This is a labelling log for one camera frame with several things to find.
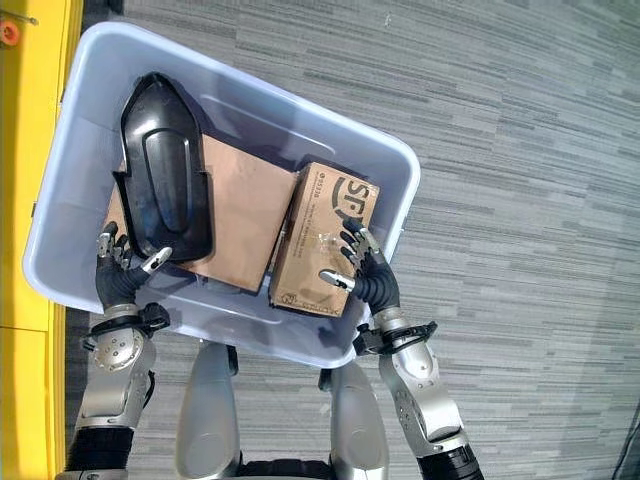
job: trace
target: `gray carpet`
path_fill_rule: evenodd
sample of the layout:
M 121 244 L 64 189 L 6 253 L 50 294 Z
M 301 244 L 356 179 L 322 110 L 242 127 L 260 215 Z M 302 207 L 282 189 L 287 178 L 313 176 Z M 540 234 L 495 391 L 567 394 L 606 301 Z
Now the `gray carpet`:
M 88 6 L 86 24 L 102 18 Z M 422 183 L 393 266 L 406 313 L 440 324 L 432 346 L 485 478 L 611 478 L 640 396 L 640 5 L 137 0 L 118 18 L 408 143 Z M 156 339 L 132 478 L 174 478 L 197 349 Z M 361 364 L 391 478 L 418 478 Z M 248 459 L 327 458 L 317 373 L 240 352 Z

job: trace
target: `brown cardboard box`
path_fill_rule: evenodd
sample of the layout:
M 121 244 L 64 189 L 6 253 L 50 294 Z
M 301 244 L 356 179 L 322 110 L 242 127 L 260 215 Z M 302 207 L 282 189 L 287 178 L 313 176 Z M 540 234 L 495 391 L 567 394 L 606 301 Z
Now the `brown cardboard box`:
M 226 143 L 202 136 L 204 163 L 212 177 L 213 255 L 182 267 L 257 292 L 296 185 L 296 173 L 271 165 Z M 117 188 L 106 222 L 124 231 Z
M 324 268 L 347 275 L 353 266 L 341 253 L 342 221 L 371 220 L 378 187 L 319 163 L 300 173 L 284 242 L 269 287 L 276 306 L 339 317 L 348 294 L 318 276 Z

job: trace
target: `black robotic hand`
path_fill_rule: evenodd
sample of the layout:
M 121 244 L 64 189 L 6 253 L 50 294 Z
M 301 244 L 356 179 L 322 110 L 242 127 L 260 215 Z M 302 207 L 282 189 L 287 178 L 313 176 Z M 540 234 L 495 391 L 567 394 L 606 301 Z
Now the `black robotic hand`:
M 96 290 L 105 312 L 118 305 L 132 305 L 136 292 L 171 256 L 171 248 L 164 247 L 140 266 L 129 270 L 132 252 L 126 248 L 128 238 L 121 235 L 116 241 L 118 225 L 110 222 L 98 237 Z
M 342 247 L 341 252 L 356 268 L 356 276 L 350 278 L 334 270 L 322 270 L 320 278 L 368 303 L 373 315 L 387 308 L 399 307 L 398 282 L 376 239 L 353 218 L 345 220 L 343 226 L 348 233 L 342 231 L 340 237 L 349 248 Z

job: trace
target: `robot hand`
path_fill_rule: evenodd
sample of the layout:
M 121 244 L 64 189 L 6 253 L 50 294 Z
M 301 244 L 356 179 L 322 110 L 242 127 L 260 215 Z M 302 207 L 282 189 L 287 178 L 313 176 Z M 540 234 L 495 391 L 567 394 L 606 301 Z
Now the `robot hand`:
M 57 480 L 126 479 L 133 433 L 153 394 L 151 336 L 169 325 L 169 314 L 157 303 L 139 312 L 135 300 L 138 289 L 169 259 L 171 248 L 129 269 L 127 236 L 116 241 L 117 233 L 111 222 L 98 237 L 96 290 L 105 314 L 84 341 L 96 368 L 89 375 L 65 471 Z
M 373 315 L 388 308 L 400 307 L 398 282 L 376 239 L 366 227 L 352 218 L 345 220 L 343 226 L 348 233 L 342 231 L 340 237 L 349 248 L 342 247 L 340 251 L 355 267 L 356 277 L 322 270 L 320 278 L 352 292 L 368 303 Z
M 171 256 L 164 247 L 140 266 L 129 270 L 132 252 L 125 249 L 128 238 L 121 235 L 115 241 L 118 225 L 109 222 L 98 237 L 96 290 L 105 314 L 115 306 L 135 305 L 136 292 Z
M 425 480 L 482 480 L 458 407 L 439 374 L 427 340 L 435 322 L 412 326 L 400 310 L 398 283 L 371 232 L 359 222 L 343 223 L 342 253 L 355 266 L 350 278 L 333 270 L 320 277 L 352 292 L 371 308 L 375 330 L 360 325 L 354 340 L 358 355 L 380 356 L 380 375 L 389 388 L 398 420 Z

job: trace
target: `orange knob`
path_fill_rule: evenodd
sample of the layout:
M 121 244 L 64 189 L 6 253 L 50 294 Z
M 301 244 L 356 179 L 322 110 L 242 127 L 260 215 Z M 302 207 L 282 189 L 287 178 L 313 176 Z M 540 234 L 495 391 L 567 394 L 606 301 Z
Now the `orange knob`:
M 13 47 L 17 45 L 19 41 L 20 30 L 18 26 L 9 20 L 0 21 L 0 42 Z

